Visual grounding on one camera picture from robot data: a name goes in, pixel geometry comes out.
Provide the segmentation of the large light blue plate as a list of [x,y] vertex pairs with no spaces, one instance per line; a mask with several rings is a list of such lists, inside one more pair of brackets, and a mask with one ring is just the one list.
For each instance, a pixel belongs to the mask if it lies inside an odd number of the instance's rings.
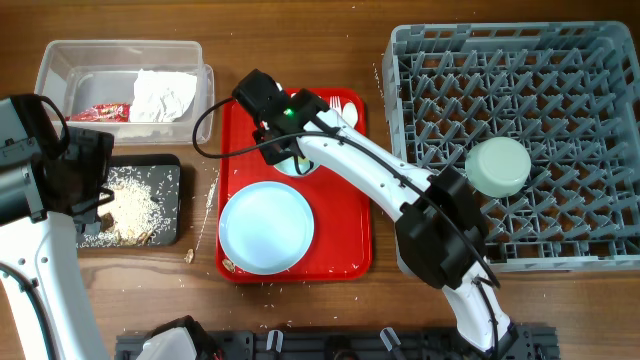
[[296,265],[311,247],[314,233],[311,206],[280,182],[242,188],[219,216],[219,243],[226,257],[254,275],[274,275]]

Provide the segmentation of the white paper napkin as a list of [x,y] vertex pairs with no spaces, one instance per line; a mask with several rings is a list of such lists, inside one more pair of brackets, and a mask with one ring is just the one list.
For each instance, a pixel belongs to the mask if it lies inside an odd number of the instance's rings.
[[131,123],[169,123],[193,102],[198,78],[183,72],[140,70],[133,85]]

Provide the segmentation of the red snack wrapper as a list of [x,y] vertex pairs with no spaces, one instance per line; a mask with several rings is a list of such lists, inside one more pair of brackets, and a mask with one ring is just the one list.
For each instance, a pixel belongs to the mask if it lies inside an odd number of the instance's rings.
[[78,114],[68,116],[71,122],[128,122],[130,105],[127,103],[110,103],[94,105]]

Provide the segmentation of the green bowl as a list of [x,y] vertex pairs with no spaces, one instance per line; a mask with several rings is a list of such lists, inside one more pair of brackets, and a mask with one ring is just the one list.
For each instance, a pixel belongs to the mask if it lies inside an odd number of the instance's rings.
[[474,146],[467,155],[465,172],[482,194],[504,198],[520,191],[530,174],[531,158],[518,141],[494,137]]

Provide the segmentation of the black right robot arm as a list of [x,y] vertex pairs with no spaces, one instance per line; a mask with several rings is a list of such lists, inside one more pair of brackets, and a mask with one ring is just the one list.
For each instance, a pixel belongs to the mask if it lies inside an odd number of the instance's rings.
[[367,195],[394,223],[400,268],[444,293],[458,333],[477,352],[506,354],[512,322],[495,295],[500,283],[486,259],[488,226],[462,175],[400,160],[319,95],[290,95],[258,69],[231,96],[252,118],[255,147],[268,164],[301,156]]

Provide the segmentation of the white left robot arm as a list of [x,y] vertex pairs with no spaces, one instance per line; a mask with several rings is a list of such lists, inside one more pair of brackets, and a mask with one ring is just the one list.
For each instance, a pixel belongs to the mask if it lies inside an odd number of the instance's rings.
[[43,95],[1,102],[1,283],[28,359],[106,359],[82,280],[77,239],[97,232],[110,133],[55,130]]

